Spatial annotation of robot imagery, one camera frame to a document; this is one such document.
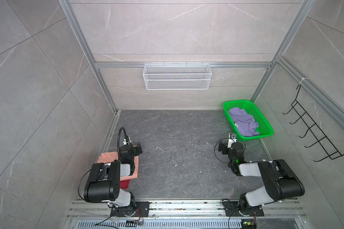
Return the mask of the salmon pink t shirt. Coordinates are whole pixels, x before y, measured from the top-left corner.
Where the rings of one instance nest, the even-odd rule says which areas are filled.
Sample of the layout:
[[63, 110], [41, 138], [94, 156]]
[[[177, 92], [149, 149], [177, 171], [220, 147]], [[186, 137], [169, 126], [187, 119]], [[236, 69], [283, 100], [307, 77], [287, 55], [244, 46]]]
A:
[[117, 151], [102, 153], [98, 158], [98, 163], [108, 164], [115, 160], [121, 162], [120, 166], [120, 181], [136, 179], [138, 177], [139, 156], [123, 155], [121, 159], [118, 157]]

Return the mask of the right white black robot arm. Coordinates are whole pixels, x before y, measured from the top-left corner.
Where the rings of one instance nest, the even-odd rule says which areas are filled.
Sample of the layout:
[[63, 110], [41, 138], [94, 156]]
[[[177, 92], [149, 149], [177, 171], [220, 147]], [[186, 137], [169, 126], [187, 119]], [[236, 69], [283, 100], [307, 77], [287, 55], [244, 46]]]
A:
[[237, 206], [234, 201], [223, 200], [222, 204], [232, 211], [232, 215], [250, 216], [258, 213], [262, 205], [275, 203], [288, 198], [296, 198], [305, 194], [305, 188], [289, 165], [283, 160], [246, 162], [245, 147], [239, 142], [223, 143], [220, 140], [216, 147], [223, 155], [227, 155], [227, 166], [238, 177], [259, 177], [263, 186], [240, 195]]

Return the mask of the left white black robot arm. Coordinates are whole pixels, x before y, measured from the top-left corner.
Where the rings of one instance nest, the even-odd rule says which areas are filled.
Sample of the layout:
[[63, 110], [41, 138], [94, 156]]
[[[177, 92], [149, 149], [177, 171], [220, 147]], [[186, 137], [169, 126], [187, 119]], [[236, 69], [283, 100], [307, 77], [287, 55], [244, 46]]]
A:
[[135, 197], [125, 190], [128, 182], [138, 177], [140, 144], [121, 147], [121, 155], [115, 152], [102, 153], [92, 165], [81, 196], [89, 203], [107, 203], [131, 216], [137, 211]]

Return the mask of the purple t shirt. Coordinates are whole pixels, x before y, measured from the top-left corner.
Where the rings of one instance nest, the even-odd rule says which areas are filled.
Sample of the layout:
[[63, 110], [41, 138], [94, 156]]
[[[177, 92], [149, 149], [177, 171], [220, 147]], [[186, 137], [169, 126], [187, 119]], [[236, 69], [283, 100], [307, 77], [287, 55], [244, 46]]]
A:
[[228, 111], [232, 121], [235, 124], [238, 132], [244, 137], [252, 137], [260, 135], [256, 130], [259, 127], [259, 123], [255, 118], [248, 114], [244, 109], [234, 107]]

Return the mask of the folded dark red t shirt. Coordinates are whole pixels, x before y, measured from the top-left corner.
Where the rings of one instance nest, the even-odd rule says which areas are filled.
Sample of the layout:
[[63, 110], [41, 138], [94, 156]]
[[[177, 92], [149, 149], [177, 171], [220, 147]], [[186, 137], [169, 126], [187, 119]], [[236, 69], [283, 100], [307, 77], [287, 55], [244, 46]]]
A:
[[120, 182], [120, 188], [121, 189], [127, 189], [129, 187], [130, 180], [123, 180]]

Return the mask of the green plastic laundry basket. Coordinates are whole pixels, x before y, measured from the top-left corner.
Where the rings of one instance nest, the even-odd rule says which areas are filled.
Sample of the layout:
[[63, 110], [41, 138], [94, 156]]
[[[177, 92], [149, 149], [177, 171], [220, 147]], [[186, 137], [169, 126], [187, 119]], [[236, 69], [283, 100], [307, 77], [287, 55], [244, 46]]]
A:
[[[259, 127], [256, 130], [259, 132], [260, 135], [252, 136], [252, 137], [244, 137], [238, 132], [237, 128], [235, 127], [234, 122], [232, 121], [228, 113], [228, 111], [234, 107], [244, 109], [248, 114], [252, 115], [255, 118], [256, 122], [259, 123]], [[232, 127], [233, 132], [237, 134], [238, 139], [240, 141], [249, 141], [249, 140], [269, 137], [269, 136], [272, 136], [274, 133], [273, 128], [271, 127], [269, 122], [266, 120], [264, 115], [260, 112], [260, 110], [256, 107], [256, 105], [249, 100], [234, 100], [234, 101], [224, 102], [223, 109], [224, 109], [224, 114], [228, 120], [228, 123]]]

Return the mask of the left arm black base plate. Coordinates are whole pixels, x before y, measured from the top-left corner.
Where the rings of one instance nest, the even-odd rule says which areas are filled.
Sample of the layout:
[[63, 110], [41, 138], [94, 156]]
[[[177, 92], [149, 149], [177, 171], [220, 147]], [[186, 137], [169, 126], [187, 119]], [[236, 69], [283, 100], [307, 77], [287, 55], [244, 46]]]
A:
[[111, 208], [111, 216], [116, 217], [147, 217], [150, 211], [150, 202], [148, 201], [136, 201], [131, 203], [127, 207], [116, 207], [115, 205]]

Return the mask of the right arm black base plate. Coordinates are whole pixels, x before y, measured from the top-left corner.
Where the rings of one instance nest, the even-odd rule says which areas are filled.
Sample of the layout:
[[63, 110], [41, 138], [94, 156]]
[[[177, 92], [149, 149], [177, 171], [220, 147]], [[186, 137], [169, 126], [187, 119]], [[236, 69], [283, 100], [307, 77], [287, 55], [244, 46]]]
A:
[[228, 217], [263, 217], [264, 212], [261, 206], [251, 207], [241, 201], [222, 200], [222, 205]]

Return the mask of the aluminium rail base frame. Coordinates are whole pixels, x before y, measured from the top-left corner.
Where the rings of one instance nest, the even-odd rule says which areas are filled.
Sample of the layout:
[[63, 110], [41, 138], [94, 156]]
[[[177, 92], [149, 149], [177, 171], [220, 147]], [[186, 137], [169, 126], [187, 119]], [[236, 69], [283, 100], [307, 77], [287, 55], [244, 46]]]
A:
[[310, 229], [297, 199], [264, 205], [243, 215], [237, 200], [143, 199], [141, 215], [123, 217], [105, 204], [74, 201], [64, 229]]

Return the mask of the aluminium frame profiles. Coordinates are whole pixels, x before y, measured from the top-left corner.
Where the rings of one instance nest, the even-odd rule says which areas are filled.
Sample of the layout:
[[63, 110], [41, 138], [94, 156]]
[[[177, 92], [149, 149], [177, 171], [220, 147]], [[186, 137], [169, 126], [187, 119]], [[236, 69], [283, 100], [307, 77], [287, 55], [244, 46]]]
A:
[[[93, 54], [87, 44], [84, 34], [79, 26], [77, 18], [74, 14], [71, 4], [69, 1], [60, 1], [60, 6], [65, 13], [70, 26], [75, 34], [78, 43], [81, 46], [86, 59], [91, 65], [96, 78], [102, 88], [106, 93], [108, 102], [110, 105], [114, 105], [111, 99], [109, 90], [106, 87], [104, 79], [100, 76], [98, 72], [99, 68], [143, 68], [145, 65], [161, 65], [161, 66], [190, 66], [190, 65], [203, 65], [204, 62], [96, 62], [94, 60]], [[279, 50], [274, 55], [274, 58], [269, 62], [208, 62], [212, 68], [264, 68], [265, 74], [259, 82], [253, 96], [252, 101], [256, 101], [259, 94], [262, 92], [264, 86], [266, 85], [269, 77], [273, 74], [276, 66], [280, 65], [294, 80], [296, 80], [299, 85], [301, 85], [307, 93], [319, 104], [322, 108], [338, 123], [338, 125], [344, 130], [344, 111], [333, 102], [330, 97], [326, 96], [325, 93], [315, 85], [313, 81], [302, 74], [293, 64], [291, 64], [285, 57], [284, 51], [288, 48], [290, 42], [294, 38], [295, 33], [298, 31], [300, 24], [304, 21], [304, 16], [309, 12], [310, 8], [314, 5], [314, 1], [304, 1], [300, 7], [299, 12], [295, 16], [294, 22], [290, 26], [288, 33], [285, 35]]]

